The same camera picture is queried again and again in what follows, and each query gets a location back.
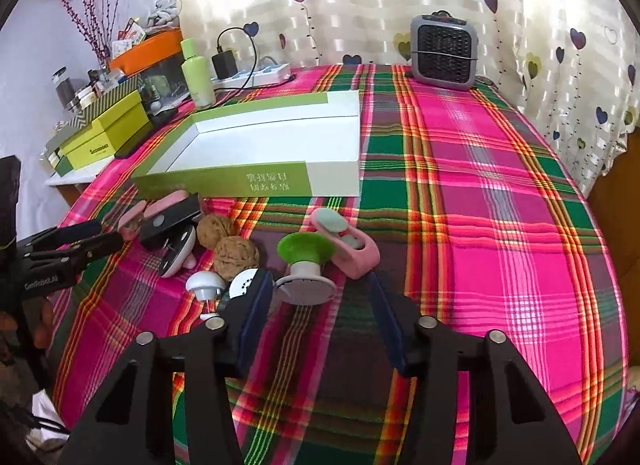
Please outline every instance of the bed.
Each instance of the bed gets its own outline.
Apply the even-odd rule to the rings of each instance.
[[[492,87],[471,92],[421,85],[405,66],[320,66],[239,100],[356,89],[361,104],[358,198],[212,199],[251,237],[266,266],[275,247],[311,230],[310,212],[332,207],[377,242],[393,286],[462,333],[500,329],[514,341],[560,412],[585,463],[619,429],[626,332],[618,286],[593,217],[558,158]],[[135,167],[174,126],[134,157],[115,161],[83,193],[64,224],[91,218],[113,228],[138,197]],[[196,270],[212,254],[196,252]],[[137,241],[93,263],[55,302],[49,351],[53,400],[72,426],[140,331],[184,333],[202,305],[184,292],[190,275],[159,279],[159,254]],[[283,304],[269,319],[246,381],[228,381],[247,464],[391,464],[415,384],[390,367],[362,283],[326,269],[338,295],[318,307]],[[184,381],[174,380],[174,438],[188,463]],[[468,382],[458,394],[454,463],[464,463]]]

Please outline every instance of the orange box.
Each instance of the orange box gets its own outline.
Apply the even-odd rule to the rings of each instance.
[[[160,32],[114,58],[109,63],[109,67],[112,70],[120,68],[127,77],[130,77],[180,53],[182,51],[181,41],[182,31],[180,28]]]

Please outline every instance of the green bottle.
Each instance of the green bottle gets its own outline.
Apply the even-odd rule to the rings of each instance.
[[[198,55],[196,41],[193,38],[183,40],[180,42],[180,46],[184,55],[182,72],[193,103],[196,109],[206,109],[216,101],[216,94],[211,83],[209,63],[207,63],[206,58]]]

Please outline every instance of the white cloth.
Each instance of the white cloth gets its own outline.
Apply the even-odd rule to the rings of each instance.
[[[363,63],[404,63],[414,16],[447,10],[464,18],[478,31],[478,74],[520,106],[584,193],[626,149],[626,133],[638,120],[628,67],[640,66],[640,37],[618,0],[497,0],[495,15],[492,0],[181,1],[183,34],[195,37],[202,53],[216,52],[224,28],[248,25],[257,31],[260,56],[293,66],[357,56]],[[580,50],[572,28],[578,46],[580,34],[586,38]],[[222,45],[236,51],[242,67],[251,66],[244,34],[230,32]]]
[[[59,424],[64,425],[60,416],[58,416],[58,413],[56,412],[56,408],[53,406],[53,403],[44,390],[33,395],[33,399],[31,401],[31,413],[33,416],[47,418],[51,421],[56,421]],[[69,438],[67,434],[60,434],[59,432],[49,431],[48,429],[31,429],[31,437],[39,442],[46,442],[49,439],[66,440]]]

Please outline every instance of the green box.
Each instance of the green box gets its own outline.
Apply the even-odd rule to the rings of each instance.
[[[60,161],[56,164],[55,166],[55,171],[58,173],[59,176],[64,176],[65,174],[69,174],[71,171],[73,171],[73,167],[71,167],[71,164],[69,163],[69,160],[67,159],[66,156],[63,156],[62,158],[60,158]]]
[[[132,174],[145,199],[358,196],[357,91],[277,96],[185,118]]]
[[[140,93],[134,91],[66,140],[60,154],[80,169],[115,154],[147,122]]]

